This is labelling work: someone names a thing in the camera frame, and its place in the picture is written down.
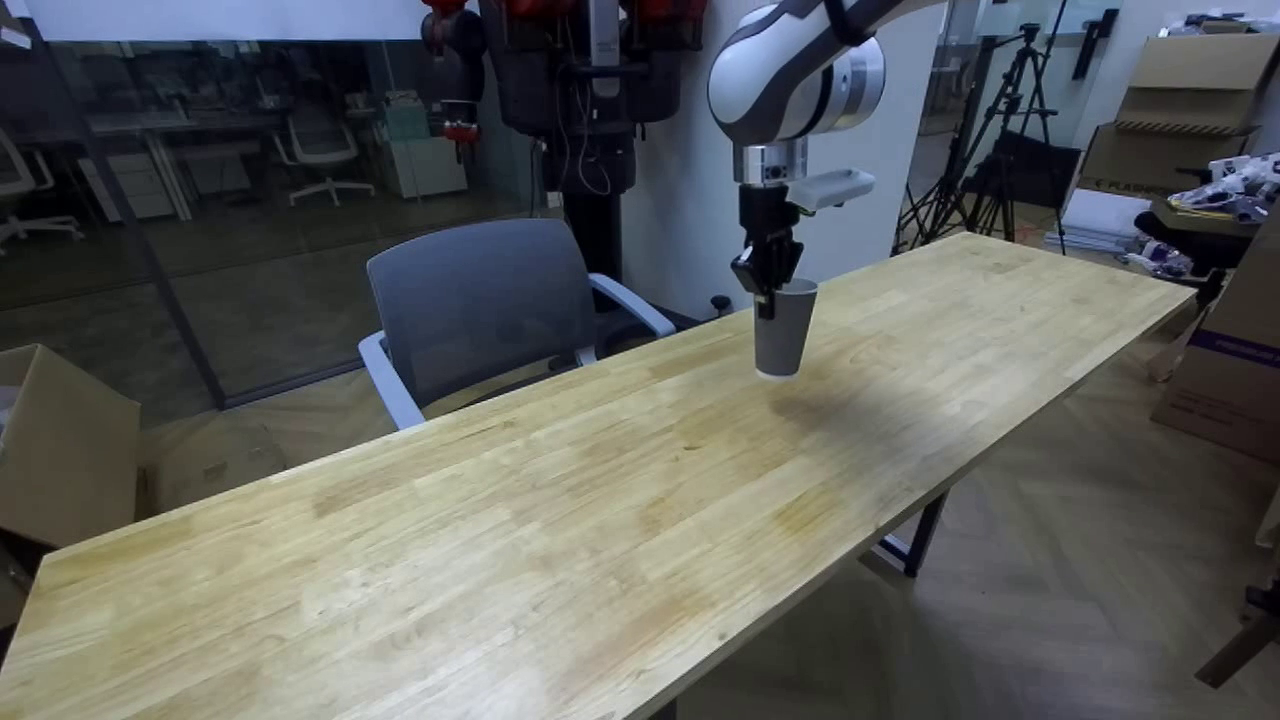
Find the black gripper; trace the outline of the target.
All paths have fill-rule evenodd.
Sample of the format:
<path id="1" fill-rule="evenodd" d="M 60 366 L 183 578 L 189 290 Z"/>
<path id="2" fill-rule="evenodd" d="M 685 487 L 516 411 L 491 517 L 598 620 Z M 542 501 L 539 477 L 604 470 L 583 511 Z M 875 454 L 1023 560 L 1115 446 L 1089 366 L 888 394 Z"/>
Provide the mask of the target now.
<path id="1" fill-rule="evenodd" d="M 755 311 L 772 318 L 775 287 L 788 284 L 800 268 L 800 240 L 793 234 L 793 229 L 800 222 L 800 207 L 788 201 L 783 189 L 743 189 L 738 222 L 743 222 L 743 265 L 755 270 L 755 284 L 760 284 Z"/>

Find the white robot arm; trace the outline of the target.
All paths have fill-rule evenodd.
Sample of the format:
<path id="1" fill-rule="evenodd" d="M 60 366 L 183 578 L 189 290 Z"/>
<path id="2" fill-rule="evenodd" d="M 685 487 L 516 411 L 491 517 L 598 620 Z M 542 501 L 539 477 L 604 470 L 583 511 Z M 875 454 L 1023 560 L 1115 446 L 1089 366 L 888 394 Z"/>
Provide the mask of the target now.
<path id="1" fill-rule="evenodd" d="M 873 189 L 865 167 L 808 170 L 808 138 L 868 118 L 888 87 L 875 31 L 939 0 L 767 0 L 720 42 L 703 97 L 733 145 L 743 246 L 733 275 L 765 318 L 802 242 L 793 229 Z"/>

